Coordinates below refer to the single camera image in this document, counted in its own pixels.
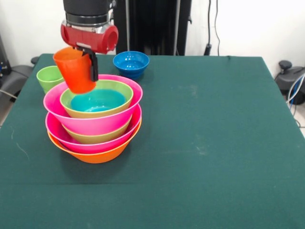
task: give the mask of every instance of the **green tablecloth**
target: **green tablecloth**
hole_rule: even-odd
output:
[[[152,56],[138,135],[97,165],[48,139],[35,75],[53,64],[0,130],[1,228],[305,228],[305,141],[262,58]]]

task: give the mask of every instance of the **cup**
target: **cup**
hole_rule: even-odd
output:
[[[69,89],[75,94],[87,93],[95,88],[91,80],[91,60],[88,54],[72,47],[64,48],[54,54],[58,66]]]
[[[64,79],[61,75],[57,66],[49,66],[42,68],[37,72],[36,75],[39,84],[43,88],[44,93],[46,94],[52,87],[64,82]]]

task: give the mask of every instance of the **white wall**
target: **white wall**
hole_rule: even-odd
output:
[[[202,55],[207,43],[208,0],[192,2],[186,54]],[[62,0],[0,0],[0,34],[11,64],[30,64],[33,56],[65,47],[60,35],[63,19]],[[263,56],[273,75],[282,59],[305,65],[303,0],[219,0],[217,29],[221,55]],[[211,54],[215,55],[213,27],[211,31]]]
[[[62,0],[0,0],[0,35],[11,65],[30,64],[34,56],[66,47],[60,32],[64,18]]]
[[[187,55],[202,55],[208,40],[208,0],[192,0],[193,24],[188,27]],[[214,33],[216,0],[212,0],[212,55],[216,55]],[[304,0],[219,0],[217,32],[220,55],[262,56],[272,73],[278,62],[290,60],[305,66]]]

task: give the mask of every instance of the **orange bowl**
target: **orange bowl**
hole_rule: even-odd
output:
[[[142,120],[140,121],[140,123],[138,124],[136,129],[134,130],[132,136],[122,145],[120,145],[114,149],[111,149],[111,150],[108,150],[105,152],[101,152],[101,153],[97,153],[97,154],[75,153],[73,151],[66,149],[64,146],[62,146],[62,144],[55,137],[53,137],[50,132],[48,132],[48,136],[49,136],[50,140],[54,143],[54,145],[56,145],[59,149],[66,151],[67,153],[71,154],[72,156],[76,157],[77,159],[79,159],[83,162],[87,162],[87,163],[91,163],[91,164],[98,164],[98,163],[104,163],[107,161],[111,161],[111,160],[115,159],[118,155],[120,155],[123,152],[123,150],[126,148],[126,146],[130,143],[130,141],[133,139],[133,137],[138,133],[138,131],[141,127],[141,124],[142,124]]]

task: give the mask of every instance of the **blue bowl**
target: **blue bowl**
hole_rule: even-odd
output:
[[[130,79],[138,79],[149,64],[149,57],[137,51],[126,51],[117,54],[113,64],[122,76]]]

